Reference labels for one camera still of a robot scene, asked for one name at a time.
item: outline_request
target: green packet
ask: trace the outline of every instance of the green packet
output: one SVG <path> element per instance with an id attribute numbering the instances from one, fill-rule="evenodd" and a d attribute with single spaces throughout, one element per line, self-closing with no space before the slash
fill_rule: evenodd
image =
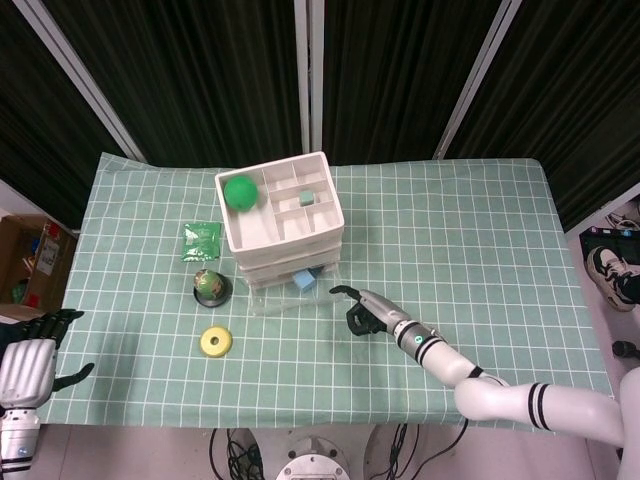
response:
<path id="1" fill-rule="evenodd" d="M 220 256 L 220 224 L 217 222 L 184 225 L 183 262 L 203 262 Z"/>

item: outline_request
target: shoe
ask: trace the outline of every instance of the shoe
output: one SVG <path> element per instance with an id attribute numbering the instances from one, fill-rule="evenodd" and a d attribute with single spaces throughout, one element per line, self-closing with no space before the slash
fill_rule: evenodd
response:
<path id="1" fill-rule="evenodd" d="M 627 262 L 605 247 L 597 247 L 587 257 L 587 273 L 613 308 L 630 312 L 636 304 L 620 292 L 621 282 L 631 276 Z"/>

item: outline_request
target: green grid tablecloth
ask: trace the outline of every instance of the green grid tablecloth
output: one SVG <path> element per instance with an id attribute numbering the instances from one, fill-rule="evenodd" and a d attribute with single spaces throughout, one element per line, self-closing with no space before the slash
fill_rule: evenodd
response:
<path id="1" fill-rule="evenodd" d="M 388 335 L 355 337 L 350 303 L 256 318 L 222 245 L 207 267 L 232 301 L 193 299 L 182 227 L 222 221 L 219 169 L 160 169 L 102 156 L 64 300 L 84 310 L 58 375 L 95 362 L 42 408 L 52 423 L 299 426 L 458 421 L 452 391 Z M 610 393 L 591 320 L 542 168 L 535 160 L 333 167 L 345 217 L 345 283 L 398 302 L 464 355 L 511 384 Z M 227 326 L 223 358 L 200 334 Z"/>

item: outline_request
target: black curtain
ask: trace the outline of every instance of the black curtain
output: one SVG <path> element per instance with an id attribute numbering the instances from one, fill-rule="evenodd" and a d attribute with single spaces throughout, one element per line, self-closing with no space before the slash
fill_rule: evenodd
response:
<path id="1" fill-rule="evenodd" d="M 533 157 L 570 229 L 640 181 L 640 2 L 523 2 L 449 158 Z"/>
<path id="2" fill-rule="evenodd" d="M 0 2 L 0 64 L 0 178 L 80 227 L 100 152 L 122 152 L 12 2 Z"/>
<path id="3" fill-rule="evenodd" d="M 149 163 L 301 153 L 293 2 L 49 0 Z"/>
<path id="4" fill-rule="evenodd" d="M 327 0 L 323 148 L 334 164 L 433 157 L 499 0 Z"/>

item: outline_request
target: yellow ring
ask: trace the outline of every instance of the yellow ring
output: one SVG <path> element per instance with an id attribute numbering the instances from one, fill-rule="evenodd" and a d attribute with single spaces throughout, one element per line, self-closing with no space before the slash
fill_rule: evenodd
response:
<path id="1" fill-rule="evenodd" d="M 221 357 L 231 349 L 231 333 L 224 327 L 207 328 L 200 336 L 200 350 L 208 357 Z"/>

